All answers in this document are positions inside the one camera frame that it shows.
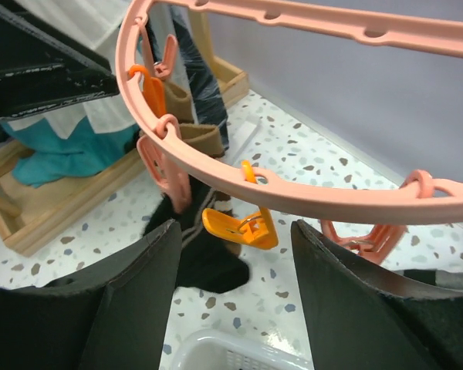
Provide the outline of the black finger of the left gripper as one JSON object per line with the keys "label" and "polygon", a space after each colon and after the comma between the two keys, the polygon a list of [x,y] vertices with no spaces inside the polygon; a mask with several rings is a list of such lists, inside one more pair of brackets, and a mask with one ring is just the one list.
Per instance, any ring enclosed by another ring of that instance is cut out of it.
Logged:
{"label": "black finger of the left gripper", "polygon": [[86,98],[94,73],[74,61],[44,30],[52,27],[15,1],[0,1],[0,119],[21,119],[66,107],[75,93]]}

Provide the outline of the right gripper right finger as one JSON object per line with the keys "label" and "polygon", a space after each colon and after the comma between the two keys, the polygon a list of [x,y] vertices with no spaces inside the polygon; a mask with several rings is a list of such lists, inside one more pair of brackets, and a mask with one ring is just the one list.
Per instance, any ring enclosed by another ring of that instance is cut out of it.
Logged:
{"label": "right gripper right finger", "polygon": [[357,256],[303,220],[291,225],[317,369],[463,369],[463,291]]}

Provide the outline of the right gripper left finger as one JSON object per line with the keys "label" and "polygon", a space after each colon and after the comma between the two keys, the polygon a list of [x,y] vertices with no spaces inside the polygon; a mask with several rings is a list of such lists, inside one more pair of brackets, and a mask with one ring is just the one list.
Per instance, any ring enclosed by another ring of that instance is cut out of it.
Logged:
{"label": "right gripper left finger", "polygon": [[0,369],[158,368],[180,255],[170,220],[44,287],[0,287]]}

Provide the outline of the black striped sock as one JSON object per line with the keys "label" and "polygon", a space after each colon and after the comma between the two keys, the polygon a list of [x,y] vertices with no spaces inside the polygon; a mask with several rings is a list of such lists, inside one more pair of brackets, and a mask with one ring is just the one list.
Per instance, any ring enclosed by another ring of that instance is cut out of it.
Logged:
{"label": "black striped sock", "polygon": [[240,288],[249,282],[249,265],[231,250],[226,240],[207,232],[201,218],[204,209],[216,206],[221,200],[225,202],[225,209],[230,211],[230,196],[194,177],[190,178],[190,185],[190,206],[177,214],[170,197],[164,196],[141,234],[149,234],[170,219],[180,224],[182,251],[176,288],[197,288],[216,294]]}

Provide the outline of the brown striped sock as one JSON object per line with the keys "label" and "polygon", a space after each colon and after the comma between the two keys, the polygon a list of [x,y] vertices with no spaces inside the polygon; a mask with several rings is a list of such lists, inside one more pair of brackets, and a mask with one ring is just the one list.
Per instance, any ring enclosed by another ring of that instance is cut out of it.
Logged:
{"label": "brown striped sock", "polygon": [[218,127],[193,123],[180,123],[179,127],[181,138],[187,145],[211,158],[222,158],[225,155]]}
{"label": "brown striped sock", "polygon": [[164,82],[164,96],[167,112],[180,123],[194,123],[191,94],[171,81]]}

